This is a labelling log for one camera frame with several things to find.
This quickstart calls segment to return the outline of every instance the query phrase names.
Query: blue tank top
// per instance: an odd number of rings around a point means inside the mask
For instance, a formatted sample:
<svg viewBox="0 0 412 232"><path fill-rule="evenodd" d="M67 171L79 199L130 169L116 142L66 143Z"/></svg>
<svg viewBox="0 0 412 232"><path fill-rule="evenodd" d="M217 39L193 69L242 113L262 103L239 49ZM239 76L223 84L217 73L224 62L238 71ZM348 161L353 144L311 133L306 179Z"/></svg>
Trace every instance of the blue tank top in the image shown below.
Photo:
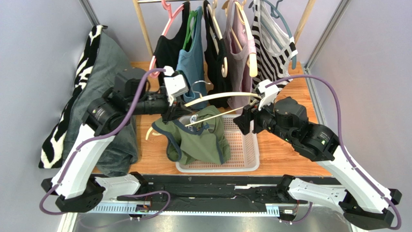
<svg viewBox="0 0 412 232"><path fill-rule="evenodd" d="M203 47L202 47L202 34L201 34L201 27L202 27L202 17L203 17L203 10L202 7L199 6L197 9L197 20L196 24L193 28L193 38L192 38L192 45L190 50L187 52L185 50L180 50L179 53L179 60L177 62L177 70L183 72L184 76L186 77L187 84L189 87L189 92L183 95L185 102L191 102L195 99L198 99L200 96L198 93L192 92L198 91L202 93L202 96L206 96L206 85L205 83L197 83L192 88L192 84L196 81L204 81L205 80L205 71L203 70ZM207 101L195 104L192 106L193 109L203 109L207 106Z"/></svg>

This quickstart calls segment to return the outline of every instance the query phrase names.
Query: wooden rack pole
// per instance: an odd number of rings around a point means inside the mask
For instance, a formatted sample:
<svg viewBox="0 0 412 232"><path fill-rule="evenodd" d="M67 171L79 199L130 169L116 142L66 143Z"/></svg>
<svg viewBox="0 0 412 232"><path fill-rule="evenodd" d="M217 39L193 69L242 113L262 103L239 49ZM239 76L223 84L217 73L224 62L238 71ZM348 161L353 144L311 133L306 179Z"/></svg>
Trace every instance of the wooden rack pole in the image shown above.
<svg viewBox="0 0 412 232"><path fill-rule="evenodd" d="M294 33L294 43L297 44L299 40L300 34L305 27L306 21L309 18L310 12L312 11L313 5L315 4L316 0L308 0L306 4L305 10L303 11L302 17L300 18L299 24L297 25L296 32Z"/></svg>
<svg viewBox="0 0 412 232"><path fill-rule="evenodd" d="M136 10L137 18L139 19L140 27L143 32L143 37L145 38L147 50L149 51L150 57L152 57L153 56L152 45L150 43L149 34L147 32L145 19L143 18L142 9L140 8L140 4L138 0L133 0L133 4L134 4L134 9Z"/></svg>

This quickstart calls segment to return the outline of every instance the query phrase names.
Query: white wall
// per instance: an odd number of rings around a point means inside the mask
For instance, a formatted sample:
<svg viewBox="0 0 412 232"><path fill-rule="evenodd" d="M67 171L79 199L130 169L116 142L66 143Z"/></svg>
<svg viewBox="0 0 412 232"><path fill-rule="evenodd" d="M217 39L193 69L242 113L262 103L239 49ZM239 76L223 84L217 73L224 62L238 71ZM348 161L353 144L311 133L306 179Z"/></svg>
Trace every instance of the white wall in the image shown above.
<svg viewBox="0 0 412 232"><path fill-rule="evenodd" d="M351 1L311 70L338 93L349 152L381 184L403 193L404 232L412 228L410 9L412 1ZM315 85L336 131L333 98Z"/></svg>
<svg viewBox="0 0 412 232"><path fill-rule="evenodd" d="M150 61L151 57L147 52L132 0L90 0L90 2L100 23L109 26L108 34L119 43L130 60ZM221 9L224 2L223 0L218 1L218 7L216 9L216 18L222 33L226 28L226 15L224 14L224 10ZM249 23L252 24L253 11L248 8L250 2L251 1L248 1L246 3L245 12ZM292 34L294 34L296 30L307 2L308 0L285 0L279 4L279 11L285 17ZM296 46L299 52L297 59L302 63L308 60L339 2L340 0L316 1ZM172 10L174 11L181 2L172 2L171 4ZM191 1L192 10L195 10L199 5L203 5L203 1ZM167 23L168 14L160 2L141 4L141 8L154 50L157 40ZM173 38L181 25L181 16L179 15L177 19L169 30L168 38ZM276 19L276 21L283 27L280 19ZM203 42L206 44L203 20L202 34Z"/></svg>
<svg viewBox="0 0 412 232"><path fill-rule="evenodd" d="M40 148L73 90L75 68L91 29L71 1L1 1L0 231L54 232L60 216L39 210ZM55 197L46 203L50 210Z"/></svg>

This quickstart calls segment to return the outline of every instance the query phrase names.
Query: wooden table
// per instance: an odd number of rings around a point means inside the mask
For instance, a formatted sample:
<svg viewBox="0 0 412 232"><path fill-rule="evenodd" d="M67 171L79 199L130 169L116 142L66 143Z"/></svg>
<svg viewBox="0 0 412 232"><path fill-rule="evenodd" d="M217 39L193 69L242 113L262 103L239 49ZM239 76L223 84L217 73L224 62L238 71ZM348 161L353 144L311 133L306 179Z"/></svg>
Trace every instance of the wooden table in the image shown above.
<svg viewBox="0 0 412 232"><path fill-rule="evenodd" d="M133 62L132 66L148 70L148 62ZM292 70L290 75L303 74L300 63ZM159 88L157 79L149 78L151 90ZM292 97L299 104L306 107L309 120L317 122L312 101L310 99L306 81L303 78L293 80L282 90L277 99ZM166 157L167 139L165 136L153 136L145 140L147 130L152 122L160 118L160 115L144 115L136 118L137 143L139 147L139 161L130 167L130 172L141 174L185 174L177 170L176 164ZM296 153L292 146L282 139L263 131L257 135L260 152L260 166L253 172L236 173L198 173L207 175L296 175L296 176L330 176L331 174L318 164Z"/></svg>

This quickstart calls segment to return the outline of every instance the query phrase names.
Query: laundry basket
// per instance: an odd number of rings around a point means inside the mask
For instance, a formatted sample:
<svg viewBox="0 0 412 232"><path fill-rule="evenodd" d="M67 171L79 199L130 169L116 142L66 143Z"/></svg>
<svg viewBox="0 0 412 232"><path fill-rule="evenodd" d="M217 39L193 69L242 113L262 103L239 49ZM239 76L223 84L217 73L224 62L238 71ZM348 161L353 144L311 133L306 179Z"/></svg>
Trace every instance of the laundry basket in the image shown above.
<svg viewBox="0 0 412 232"><path fill-rule="evenodd" d="M176 162L176 168L183 173L228 173L254 171L259 167L259 147L254 133L243 135L233 119L239 115L223 115L224 135L229 142L231 156L224 164L196 160L188 165ZM180 119L184 125L190 123L190 116Z"/></svg>

